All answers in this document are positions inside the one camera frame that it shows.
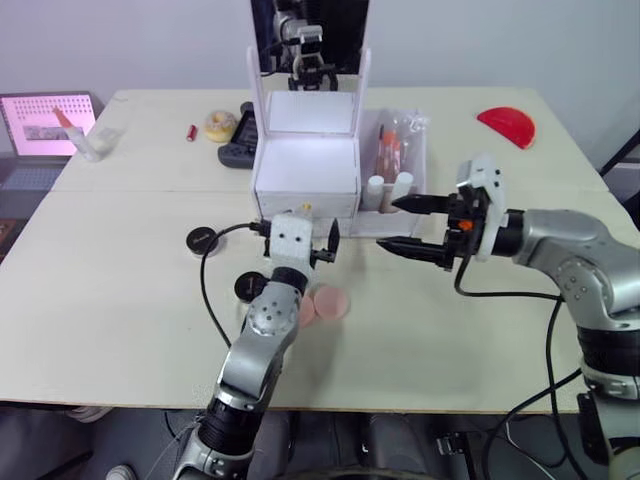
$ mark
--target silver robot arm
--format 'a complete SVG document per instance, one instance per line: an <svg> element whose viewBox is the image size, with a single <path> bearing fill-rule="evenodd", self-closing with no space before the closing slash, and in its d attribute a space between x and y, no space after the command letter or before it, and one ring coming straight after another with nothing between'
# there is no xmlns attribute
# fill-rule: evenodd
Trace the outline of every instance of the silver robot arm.
<svg viewBox="0 0 640 480"><path fill-rule="evenodd" d="M457 186L448 197L409 195L394 202L412 213L447 214L442 245L407 237L378 244L449 271L455 257L499 255L548 275L578 328L589 388L578 396L585 452L610 464L612 478L640 475L640 251L583 213L506 210L501 173L488 155L463 164Z"/></svg>
<svg viewBox="0 0 640 480"><path fill-rule="evenodd" d="M298 333L300 300L317 260L333 262L338 224L328 249L312 249L310 218L276 215L265 232L265 255L273 275L249 305L242 331L233 342L216 390L189 441L174 480L245 478L253 442L282 369L283 356Z"/></svg>

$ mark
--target laptop keyboard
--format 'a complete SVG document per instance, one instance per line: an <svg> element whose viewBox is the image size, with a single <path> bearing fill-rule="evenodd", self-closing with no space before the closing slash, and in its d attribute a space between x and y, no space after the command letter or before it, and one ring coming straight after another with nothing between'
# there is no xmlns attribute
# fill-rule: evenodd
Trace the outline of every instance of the laptop keyboard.
<svg viewBox="0 0 640 480"><path fill-rule="evenodd" d="M0 185L0 190L51 190L61 171L61 168L18 167Z"/></svg>

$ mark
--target black puck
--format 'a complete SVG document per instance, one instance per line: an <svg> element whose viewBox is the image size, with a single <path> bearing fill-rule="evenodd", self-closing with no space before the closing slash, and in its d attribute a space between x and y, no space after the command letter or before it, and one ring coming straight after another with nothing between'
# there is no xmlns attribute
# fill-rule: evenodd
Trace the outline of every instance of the black puck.
<svg viewBox="0 0 640 480"><path fill-rule="evenodd" d="M189 232L189 235L187 235L187 247L194 255L202 257L215 234L216 232L209 227L194 228ZM213 243L214 244L209 252L213 252L216 249L218 246L218 239L216 238Z"/></svg>
<svg viewBox="0 0 640 480"><path fill-rule="evenodd" d="M262 293L269 279L259 272L246 272L238 277L233 290L240 300L250 303Z"/></svg>

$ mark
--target black device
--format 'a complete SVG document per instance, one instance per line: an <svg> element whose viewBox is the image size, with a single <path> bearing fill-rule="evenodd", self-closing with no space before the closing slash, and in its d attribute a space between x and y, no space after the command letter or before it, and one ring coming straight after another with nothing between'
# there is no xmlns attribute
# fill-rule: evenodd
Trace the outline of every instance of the black device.
<svg viewBox="0 0 640 480"><path fill-rule="evenodd" d="M258 146L258 128L253 104L245 102L240 107L242 118L231 141L218 148L218 160L230 168L253 168Z"/></svg>

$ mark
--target mirror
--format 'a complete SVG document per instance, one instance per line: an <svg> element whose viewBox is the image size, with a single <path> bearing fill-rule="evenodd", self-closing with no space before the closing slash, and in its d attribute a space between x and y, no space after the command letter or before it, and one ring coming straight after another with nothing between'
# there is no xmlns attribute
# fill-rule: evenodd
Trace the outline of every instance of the mirror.
<svg viewBox="0 0 640 480"><path fill-rule="evenodd" d="M289 90L339 90L357 75L369 0L251 0L263 77L288 74Z"/></svg>

